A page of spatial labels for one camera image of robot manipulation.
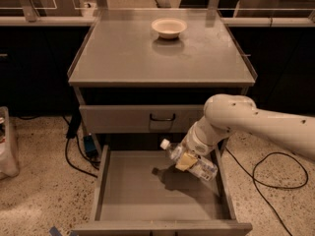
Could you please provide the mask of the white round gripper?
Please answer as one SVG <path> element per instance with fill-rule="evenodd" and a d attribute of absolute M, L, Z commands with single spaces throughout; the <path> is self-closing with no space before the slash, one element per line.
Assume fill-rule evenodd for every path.
<path fill-rule="evenodd" d="M 182 143 L 190 152 L 206 156 L 215 149 L 218 143 L 218 136 L 211 125 L 195 122 Z M 188 170 L 198 161 L 197 157 L 190 152 L 185 151 L 180 156 L 175 165 L 177 169 L 181 171 Z"/>

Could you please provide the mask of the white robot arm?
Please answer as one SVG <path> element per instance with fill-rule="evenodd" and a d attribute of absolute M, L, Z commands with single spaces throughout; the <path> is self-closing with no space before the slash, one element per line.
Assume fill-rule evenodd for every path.
<path fill-rule="evenodd" d="M 176 161 L 176 168 L 188 170 L 199 156 L 206 156 L 237 131 L 315 160 L 314 117 L 258 109 L 251 98 L 243 95 L 216 94 L 206 101 L 203 117 L 181 142 L 183 154 Z"/>

